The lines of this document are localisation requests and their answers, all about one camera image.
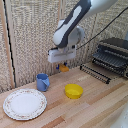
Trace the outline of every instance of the blue cup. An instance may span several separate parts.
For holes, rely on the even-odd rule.
[[[41,73],[36,76],[37,89],[39,91],[47,91],[50,83],[47,74]]]

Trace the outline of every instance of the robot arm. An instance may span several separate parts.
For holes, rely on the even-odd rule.
[[[57,48],[49,51],[49,62],[58,62],[74,58],[76,55],[76,44],[84,37],[84,30],[77,26],[82,20],[93,14],[103,12],[110,8],[117,0],[80,0],[68,17],[59,21],[57,30],[53,36],[53,42]]]

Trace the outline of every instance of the yellow bowl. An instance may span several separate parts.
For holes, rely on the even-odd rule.
[[[67,84],[65,86],[65,94],[71,99],[78,99],[83,93],[83,88],[77,84]]]

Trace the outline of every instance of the white plate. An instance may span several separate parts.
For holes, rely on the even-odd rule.
[[[35,89],[20,89],[4,101],[4,112],[16,120],[29,120],[39,116],[46,108],[45,96]]]

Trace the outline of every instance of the wooden table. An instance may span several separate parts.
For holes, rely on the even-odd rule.
[[[45,111],[29,121],[16,121],[3,111],[5,98],[21,88],[36,89],[31,83],[0,95],[0,128],[109,128],[128,101],[128,81],[116,78],[109,85],[75,68],[49,77],[50,87],[43,92],[47,99]],[[83,87],[81,98],[66,97],[64,87],[75,83]]]

